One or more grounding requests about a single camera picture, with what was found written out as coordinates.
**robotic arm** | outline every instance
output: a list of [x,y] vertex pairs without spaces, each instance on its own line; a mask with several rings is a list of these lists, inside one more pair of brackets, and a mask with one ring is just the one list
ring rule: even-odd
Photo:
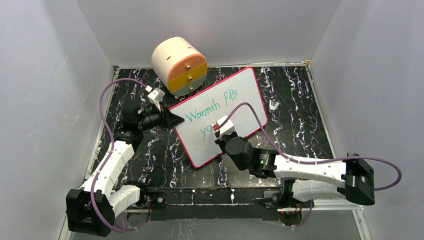
[[[227,116],[216,123],[220,126]],[[302,164],[290,161],[275,150],[255,148],[246,139],[239,137],[235,126],[228,120],[220,129],[215,130],[215,143],[226,153],[239,170],[249,170],[258,178],[282,178],[282,194],[272,196],[268,202],[278,208],[296,207],[311,199],[343,198],[359,205],[373,205],[374,169],[358,157],[348,162],[317,164],[317,159],[295,157],[298,161],[315,162]],[[348,153],[348,156],[359,156]]]
[[[71,231],[102,237],[111,232],[111,229],[100,220],[91,203],[90,192],[96,173],[100,172],[94,186],[96,205],[101,215],[112,226],[115,223],[115,218],[130,205],[145,205],[149,201],[149,196],[158,194],[148,191],[143,183],[134,181],[127,181],[115,193],[112,193],[112,188],[115,186],[122,169],[141,144],[144,131],[153,127],[160,127],[167,131],[184,122],[183,118],[171,113],[166,106],[161,104],[164,94],[159,88],[155,88],[148,95],[150,104],[146,109],[141,106],[134,109],[123,109],[122,121],[117,124],[113,131],[114,149],[111,149],[111,144],[105,157],[90,178],[79,189],[71,189],[66,196],[68,228]],[[106,161],[110,151],[112,151],[112,154],[100,171],[100,166]],[[164,202],[156,202],[156,208],[163,208]]]

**black marble table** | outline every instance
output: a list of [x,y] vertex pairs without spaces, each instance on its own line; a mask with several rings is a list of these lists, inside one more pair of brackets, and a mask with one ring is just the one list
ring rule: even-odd
[[[242,67],[211,67],[203,86],[199,91],[240,71]],[[280,102],[274,113],[268,114],[265,127],[273,141],[287,154],[311,157],[332,158],[332,152],[326,131],[317,107],[316,99],[304,66],[254,67],[262,92],[262,99],[268,109],[270,100]],[[152,69],[121,69],[119,78],[134,78],[159,87],[166,94],[163,103],[171,107],[186,98],[175,99]],[[145,105],[149,103],[147,94],[133,82],[121,82],[116,85],[107,115],[112,127],[121,117],[123,106]],[[253,146],[271,149],[261,131],[248,138]],[[109,146],[110,138],[103,129],[99,152],[94,161],[96,169]],[[192,166],[183,146],[174,130],[163,131],[153,128],[144,135],[144,140],[134,157],[126,164],[119,176],[116,187],[125,181],[144,182],[150,188],[179,189],[257,189],[279,188],[281,179],[259,179],[246,171],[240,171],[234,163],[224,157],[222,161],[213,160],[200,169]]]

